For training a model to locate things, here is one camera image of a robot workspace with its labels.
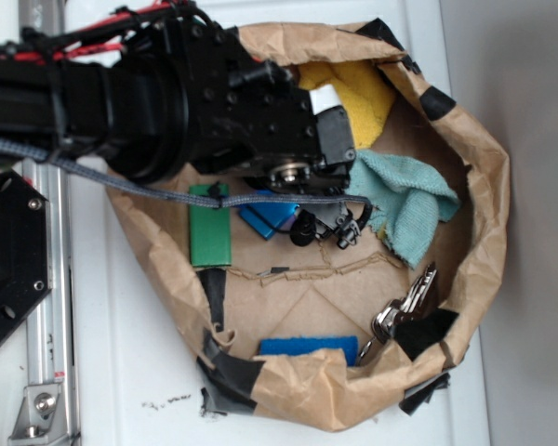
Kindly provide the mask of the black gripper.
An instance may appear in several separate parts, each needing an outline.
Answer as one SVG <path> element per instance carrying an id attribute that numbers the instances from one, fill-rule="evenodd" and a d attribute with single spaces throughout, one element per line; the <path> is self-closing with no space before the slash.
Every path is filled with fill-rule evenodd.
<path id="1" fill-rule="evenodd" d="M 195 21 L 170 21 L 166 43 L 184 101 L 179 164 L 279 193 L 349 186 L 352 132 L 334 86 L 301 89 L 290 70 L 255 60 L 234 33 Z"/>

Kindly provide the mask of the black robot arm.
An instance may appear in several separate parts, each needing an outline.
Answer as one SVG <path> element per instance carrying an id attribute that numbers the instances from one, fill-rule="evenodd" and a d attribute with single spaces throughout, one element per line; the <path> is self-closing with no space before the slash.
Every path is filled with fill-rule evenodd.
<path id="1" fill-rule="evenodd" d="M 60 47 L 109 40 L 114 28 L 0 46 L 0 137 L 52 155 L 94 154 L 141 185 L 186 166 L 250 177 L 283 193 L 337 193 L 355 158 L 343 107 L 323 111 L 291 72 L 259 61 L 237 35 L 193 20 L 135 30 L 111 67 Z"/>

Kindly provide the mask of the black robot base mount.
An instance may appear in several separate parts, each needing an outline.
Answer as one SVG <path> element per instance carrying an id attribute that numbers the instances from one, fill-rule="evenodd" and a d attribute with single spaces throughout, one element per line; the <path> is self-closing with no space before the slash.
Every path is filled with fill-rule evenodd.
<path id="1" fill-rule="evenodd" d="M 47 295 L 47 199 L 0 173 L 0 347 Z"/>

